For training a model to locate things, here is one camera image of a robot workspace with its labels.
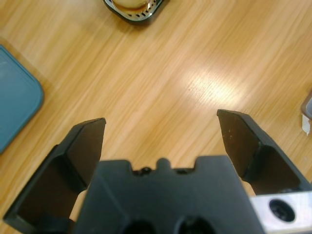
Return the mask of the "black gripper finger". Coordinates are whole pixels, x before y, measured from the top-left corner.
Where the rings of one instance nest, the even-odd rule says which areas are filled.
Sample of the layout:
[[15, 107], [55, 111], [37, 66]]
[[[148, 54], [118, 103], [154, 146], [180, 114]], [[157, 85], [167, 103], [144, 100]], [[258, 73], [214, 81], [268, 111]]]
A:
[[101, 156], [106, 120], [79, 123], [55, 145], [3, 217], [19, 232], [71, 232], [70, 214]]
[[248, 114], [219, 109], [217, 116], [225, 150], [256, 195], [311, 191], [308, 180]]

